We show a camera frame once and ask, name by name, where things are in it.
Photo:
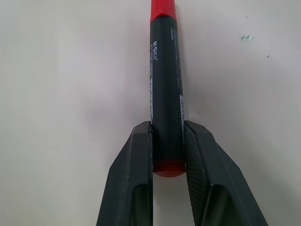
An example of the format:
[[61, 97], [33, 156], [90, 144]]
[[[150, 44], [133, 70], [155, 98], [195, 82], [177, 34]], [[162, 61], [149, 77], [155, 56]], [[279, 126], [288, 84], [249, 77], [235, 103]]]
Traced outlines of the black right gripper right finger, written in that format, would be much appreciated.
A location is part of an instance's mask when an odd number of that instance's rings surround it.
[[185, 122], [186, 176], [197, 226], [266, 226], [238, 165], [204, 126]]

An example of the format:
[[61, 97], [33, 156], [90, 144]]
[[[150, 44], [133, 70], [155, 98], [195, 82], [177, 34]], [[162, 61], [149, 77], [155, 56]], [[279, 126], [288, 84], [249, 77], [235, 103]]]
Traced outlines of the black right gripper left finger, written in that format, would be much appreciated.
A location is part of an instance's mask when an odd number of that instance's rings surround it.
[[98, 226], [153, 225], [152, 130], [135, 126], [109, 169]]

